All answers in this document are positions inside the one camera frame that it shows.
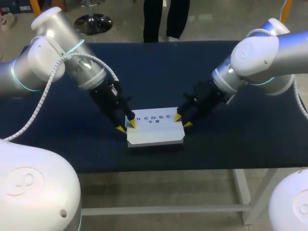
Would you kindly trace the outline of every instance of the xense logo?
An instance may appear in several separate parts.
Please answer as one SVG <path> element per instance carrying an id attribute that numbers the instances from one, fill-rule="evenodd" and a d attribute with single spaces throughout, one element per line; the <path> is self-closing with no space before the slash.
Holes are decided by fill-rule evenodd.
<path id="1" fill-rule="evenodd" d="M 163 119 L 163 118 L 171 118 L 170 115 L 159 115 L 159 116 L 147 116 L 147 117 L 136 117 L 136 120 L 151 120 L 151 119 Z"/>
<path id="2" fill-rule="evenodd" d="M 151 123 L 159 123 L 159 120 L 160 119 L 168 119 L 168 118 L 171 118 L 170 115 L 158 115 L 158 116 L 146 116 L 146 117 L 136 117 L 136 120 L 148 120 L 148 122 L 151 124 Z"/>

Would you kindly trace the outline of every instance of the yellow fingertip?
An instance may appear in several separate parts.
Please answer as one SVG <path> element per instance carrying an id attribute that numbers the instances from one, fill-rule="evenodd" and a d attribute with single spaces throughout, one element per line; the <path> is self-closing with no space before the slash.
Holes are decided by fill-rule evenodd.
<path id="1" fill-rule="evenodd" d="M 192 123 L 188 121 L 183 127 L 186 128 L 186 127 L 189 127 L 189 126 L 192 126 Z"/>
<path id="2" fill-rule="evenodd" d="M 124 131 L 124 129 L 122 128 L 121 125 L 120 125 L 120 126 L 117 126 L 116 129 L 118 129 L 119 131 L 122 131 L 122 132 L 126 133 L 126 132 Z"/>
<path id="3" fill-rule="evenodd" d="M 135 120 L 135 119 L 132 119 L 132 120 L 130 120 L 129 122 L 130 122 L 130 124 L 131 124 L 134 128 L 136 128 L 136 120 Z"/>
<path id="4" fill-rule="evenodd" d="M 178 120 L 181 119 L 181 117 L 182 116 L 179 113 L 176 113 L 174 118 L 175 122 L 178 122 Z"/>

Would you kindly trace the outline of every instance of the white shoe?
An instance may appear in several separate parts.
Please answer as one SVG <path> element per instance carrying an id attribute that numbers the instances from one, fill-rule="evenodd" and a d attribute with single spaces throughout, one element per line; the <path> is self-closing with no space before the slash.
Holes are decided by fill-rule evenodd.
<path id="1" fill-rule="evenodd" d="M 178 42 L 179 39 L 178 38 L 174 38 L 174 37 L 167 37 L 168 42 Z"/>
<path id="2" fill-rule="evenodd" d="M 3 31 L 11 29 L 15 25 L 15 16 L 12 13 L 1 16 L 1 24 Z"/>

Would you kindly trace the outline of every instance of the metal table frame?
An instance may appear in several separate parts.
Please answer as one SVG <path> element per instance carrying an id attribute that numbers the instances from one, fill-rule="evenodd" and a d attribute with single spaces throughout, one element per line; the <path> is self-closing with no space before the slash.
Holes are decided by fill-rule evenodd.
<path id="1" fill-rule="evenodd" d="M 282 180 L 277 168 L 267 170 L 256 193 L 251 198 L 243 169 L 233 169 L 238 205 L 185 205 L 185 206 L 149 206 L 149 207 L 117 207 L 117 208 L 84 208 L 83 216 L 123 215 L 123 214 L 155 214 L 155 213 L 205 213 L 205 212 L 239 212 L 242 211 L 243 224 L 252 225 L 267 207 L 270 196 L 276 185 Z"/>

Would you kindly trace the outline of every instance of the white box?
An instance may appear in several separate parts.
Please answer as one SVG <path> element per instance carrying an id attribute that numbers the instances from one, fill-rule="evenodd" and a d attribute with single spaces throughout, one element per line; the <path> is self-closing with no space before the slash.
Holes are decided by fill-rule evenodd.
<path id="1" fill-rule="evenodd" d="M 129 148 L 183 143 L 185 132 L 182 122 L 175 122 L 176 107 L 133 112 L 136 115 L 136 128 L 127 117 L 125 119 Z"/>

